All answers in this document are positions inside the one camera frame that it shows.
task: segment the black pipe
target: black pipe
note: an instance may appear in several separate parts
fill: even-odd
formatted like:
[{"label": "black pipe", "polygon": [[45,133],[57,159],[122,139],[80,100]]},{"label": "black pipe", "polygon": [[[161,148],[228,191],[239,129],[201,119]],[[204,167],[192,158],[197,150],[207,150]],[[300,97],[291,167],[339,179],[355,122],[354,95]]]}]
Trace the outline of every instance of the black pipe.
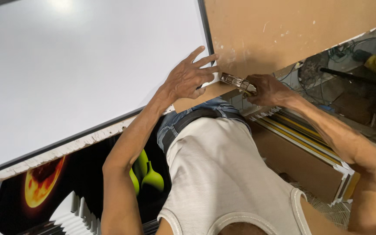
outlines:
[{"label": "black pipe", "polygon": [[320,72],[325,72],[325,73],[328,73],[328,74],[333,74],[333,75],[337,75],[337,76],[340,76],[340,77],[343,77],[343,78],[352,79],[352,80],[357,80],[357,81],[362,81],[362,82],[366,82],[366,83],[376,84],[375,81],[372,81],[370,79],[367,79],[367,78],[364,78],[364,77],[358,77],[358,76],[355,76],[353,74],[348,74],[348,73],[336,71],[336,70],[333,70],[333,69],[320,68]]}]

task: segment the brown cardboard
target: brown cardboard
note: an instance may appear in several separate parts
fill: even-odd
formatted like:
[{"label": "brown cardboard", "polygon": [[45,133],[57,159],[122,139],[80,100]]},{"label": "brown cardboard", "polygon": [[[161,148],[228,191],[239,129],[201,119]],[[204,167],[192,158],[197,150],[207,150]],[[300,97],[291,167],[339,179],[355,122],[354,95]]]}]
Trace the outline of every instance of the brown cardboard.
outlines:
[{"label": "brown cardboard", "polygon": [[376,27],[376,0],[205,0],[205,5],[217,64],[238,77],[271,74]]},{"label": "brown cardboard", "polygon": [[173,106],[175,108],[175,111],[177,113],[180,113],[184,110],[187,110],[198,104],[201,104],[203,102],[216,98],[217,96],[220,96],[234,89],[235,87],[230,86],[226,83],[216,82],[216,83],[206,86],[206,92],[202,94],[200,97],[198,97],[197,99],[188,99],[188,98],[178,99],[177,101],[173,103]]},{"label": "brown cardboard", "polygon": [[248,124],[260,155],[271,168],[287,173],[323,202],[335,200],[342,173],[259,124],[251,121]]}]

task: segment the white board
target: white board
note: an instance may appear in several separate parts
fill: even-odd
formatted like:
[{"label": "white board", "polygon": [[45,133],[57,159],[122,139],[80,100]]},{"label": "white board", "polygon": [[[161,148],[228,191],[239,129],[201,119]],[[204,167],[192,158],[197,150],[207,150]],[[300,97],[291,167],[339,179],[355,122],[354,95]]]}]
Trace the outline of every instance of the white board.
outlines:
[{"label": "white board", "polygon": [[0,165],[145,106],[200,45],[196,0],[0,6]]}]

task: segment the man's right hand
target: man's right hand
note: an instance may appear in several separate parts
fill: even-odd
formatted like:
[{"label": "man's right hand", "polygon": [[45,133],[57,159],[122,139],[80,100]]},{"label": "man's right hand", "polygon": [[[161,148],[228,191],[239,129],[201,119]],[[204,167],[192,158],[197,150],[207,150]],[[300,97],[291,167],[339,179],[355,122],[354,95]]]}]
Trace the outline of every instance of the man's right hand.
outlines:
[{"label": "man's right hand", "polygon": [[287,101],[299,96],[279,82],[275,77],[268,74],[253,74],[247,76],[251,84],[256,87],[257,95],[247,100],[259,106],[286,106]]}]

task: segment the fan grille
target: fan grille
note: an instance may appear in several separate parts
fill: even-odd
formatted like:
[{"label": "fan grille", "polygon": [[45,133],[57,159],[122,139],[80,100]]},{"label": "fan grille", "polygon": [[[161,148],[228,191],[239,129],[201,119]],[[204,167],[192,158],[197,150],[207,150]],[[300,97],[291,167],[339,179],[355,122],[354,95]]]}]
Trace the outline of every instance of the fan grille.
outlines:
[{"label": "fan grille", "polygon": [[308,203],[310,203],[314,209],[322,213],[337,227],[347,230],[347,224],[349,223],[351,212],[342,202],[336,203],[330,207],[329,204],[319,200],[311,192],[306,190],[300,183],[291,182],[290,184],[305,193]]}]

